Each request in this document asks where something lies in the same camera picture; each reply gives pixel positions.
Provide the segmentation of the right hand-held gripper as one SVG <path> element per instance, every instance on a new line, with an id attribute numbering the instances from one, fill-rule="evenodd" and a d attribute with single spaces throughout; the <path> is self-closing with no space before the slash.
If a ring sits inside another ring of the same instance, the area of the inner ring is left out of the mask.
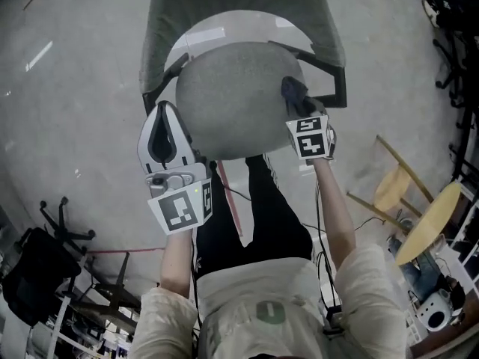
<path id="1" fill-rule="evenodd" d="M 306 96 L 302 102 L 286 101 L 290 141 L 300 160 L 333 159 L 336 133 L 324 105 Z"/>

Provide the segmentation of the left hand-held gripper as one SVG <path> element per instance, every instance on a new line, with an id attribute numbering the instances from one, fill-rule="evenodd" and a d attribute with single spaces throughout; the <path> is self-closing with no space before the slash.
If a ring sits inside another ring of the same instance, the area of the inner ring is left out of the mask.
<path id="1" fill-rule="evenodd" d="M 137 154 L 151 194 L 148 205 L 166 235 L 195 229 L 210 219 L 211 170 L 207 159 L 195 155 L 190 134 L 172 103 L 161 101 L 147 116 Z"/>

